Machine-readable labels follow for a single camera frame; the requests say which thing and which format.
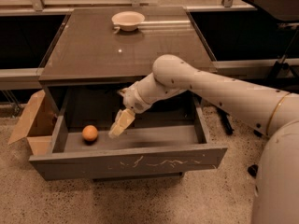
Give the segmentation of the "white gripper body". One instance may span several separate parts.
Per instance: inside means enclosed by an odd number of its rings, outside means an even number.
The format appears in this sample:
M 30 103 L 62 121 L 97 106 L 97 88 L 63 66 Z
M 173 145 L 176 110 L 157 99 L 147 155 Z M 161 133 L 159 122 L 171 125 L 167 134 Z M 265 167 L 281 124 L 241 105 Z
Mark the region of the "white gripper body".
M 118 90 L 118 94 L 123 98 L 124 106 L 136 114 L 141 114 L 145 111 L 145 102 L 141 99 L 135 82 L 130 87 Z

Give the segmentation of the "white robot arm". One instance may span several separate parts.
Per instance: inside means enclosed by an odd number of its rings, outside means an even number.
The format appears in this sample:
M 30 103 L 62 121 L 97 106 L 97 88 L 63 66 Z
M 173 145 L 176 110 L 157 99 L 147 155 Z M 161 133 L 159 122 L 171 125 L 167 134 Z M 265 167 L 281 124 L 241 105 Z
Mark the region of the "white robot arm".
M 198 70 L 174 55 L 121 91 L 125 108 L 109 136 L 157 101 L 191 91 L 269 137 L 258 164 L 251 224 L 299 224 L 299 95 Z

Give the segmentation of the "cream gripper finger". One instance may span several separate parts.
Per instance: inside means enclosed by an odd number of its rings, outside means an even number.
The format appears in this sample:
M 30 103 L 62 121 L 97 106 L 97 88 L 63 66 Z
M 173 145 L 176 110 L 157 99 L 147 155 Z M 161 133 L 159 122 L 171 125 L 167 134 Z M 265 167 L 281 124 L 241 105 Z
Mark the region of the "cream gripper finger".
M 121 126 L 121 118 L 123 118 L 124 116 L 125 116 L 125 111 L 120 109 L 116 115 L 114 123 L 110 127 L 108 133 L 108 136 L 110 138 L 119 137 L 123 133 L 124 128 Z
M 131 123 L 135 120 L 135 112 L 126 108 L 124 109 L 125 116 L 121 118 L 121 126 L 124 128 L 124 131 L 131 125 Z

